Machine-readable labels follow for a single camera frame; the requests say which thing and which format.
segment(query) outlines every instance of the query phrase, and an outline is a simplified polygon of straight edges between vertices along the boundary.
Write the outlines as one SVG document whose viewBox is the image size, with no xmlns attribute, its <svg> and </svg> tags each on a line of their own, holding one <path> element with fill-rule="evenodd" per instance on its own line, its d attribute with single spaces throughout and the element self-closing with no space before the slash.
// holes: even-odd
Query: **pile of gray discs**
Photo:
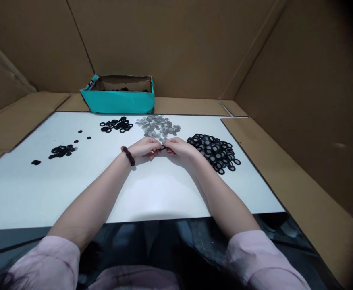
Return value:
<svg viewBox="0 0 353 290">
<path fill-rule="evenodd" d="M 179 125 L 173 125 L 168 118 L 163 115 L 150 115 L 143 119 L 136 119 L 136 124 L 144 130 L 144 136 L 159 139 L 160 142 L 166 141 L 168 134 L 176 136 L 181 130 Z"/>
</svg>

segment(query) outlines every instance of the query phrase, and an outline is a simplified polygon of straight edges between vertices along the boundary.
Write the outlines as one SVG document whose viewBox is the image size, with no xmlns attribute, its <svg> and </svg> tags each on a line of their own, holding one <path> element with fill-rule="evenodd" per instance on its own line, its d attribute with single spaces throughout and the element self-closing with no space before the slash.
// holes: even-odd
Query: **forearm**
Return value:
<svg viewBox="0 0 353 290">
<path fill-rule="evenodd" d="M 240 232 L 260 229 L 246 205 L 202 155 L 194 155 L 191 162 L 211 214 L 228 238 Z"/>
<path fill-rule="evenodd" d="M 121 187 L 129 173 L 130 163 L 120 153 L 64 211 L 48 232 L 74 242 L 82 252 L 107 221 Z"/>
</svg>

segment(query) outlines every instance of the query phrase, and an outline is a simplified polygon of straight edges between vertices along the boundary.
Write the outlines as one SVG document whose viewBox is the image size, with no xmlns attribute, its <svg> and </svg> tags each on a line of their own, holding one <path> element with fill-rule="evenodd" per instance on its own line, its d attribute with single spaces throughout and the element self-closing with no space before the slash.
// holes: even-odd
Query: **pink sleeve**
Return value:
<svg viewBox="0 0 353 290">
<path fill-rule="evenodd" d="M 226 250 L 226 263 L 252 289 L 310 289 L 261 230 L 233 236 Z"/>
<path fill-rule="evenodd" d="M 77 245 L 46 236 L 11 267 L 6 279 L 16 281 L 15 289 L 75 289 L 79 261 Z"/>
</svg>

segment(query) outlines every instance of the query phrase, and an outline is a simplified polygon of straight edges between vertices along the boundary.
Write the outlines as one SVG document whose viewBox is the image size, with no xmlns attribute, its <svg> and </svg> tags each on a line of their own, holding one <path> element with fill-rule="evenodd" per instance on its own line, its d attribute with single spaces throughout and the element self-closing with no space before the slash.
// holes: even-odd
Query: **dark hair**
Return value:
<svg viewBox="0 0 353 290">
<path fill-rule="evenodd" d="M 91 242 L 80 257 L 79 274 L 91 275 L 98 269 L 102 248 L 99 244 Z M 245 289 L 242 281 L 223 265 L 204 257 L 197 249 L 186 244 L 172 248 L 172 258 L 175 265 L 175 274 L 178 278 L 180 289 Z M 30 286 L 27 276 L 14 277 L 8 271 L 15 261 L 0 270 L 0 290 L 9 290 Z M 84 290 L 88 283 L 77 283 L 76 290 Z"/>
</svg>

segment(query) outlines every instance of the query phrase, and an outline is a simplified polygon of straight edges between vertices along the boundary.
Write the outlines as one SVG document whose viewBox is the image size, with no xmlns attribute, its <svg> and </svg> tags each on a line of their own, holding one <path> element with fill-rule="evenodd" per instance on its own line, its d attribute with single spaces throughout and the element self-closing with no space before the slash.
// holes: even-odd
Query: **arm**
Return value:
<svg viewBox="0 0 353 290">
<path fill-rule="evenodd" d="M 157 140 L 145 137 L 130 146 L 128 151 L 135 159 L 143 155 L 153 159 L 160 152 L 160 147 L 161 144 Z M 130 166 L 125 153 L 120 153 L 69 205 L 47 235 L 72 241 L 82 252 L 107 221 Z"/>
<path fill-rule="evenodd" d="M 166 140 L 163 145 L 169 148 L 167 149 L 169 154 L 184 157 L 191 162 L 210 211 L 228 238 L 240 232 L 260 230 L 246 205 L 196 148 L 180 138 Z"/>
</svg>

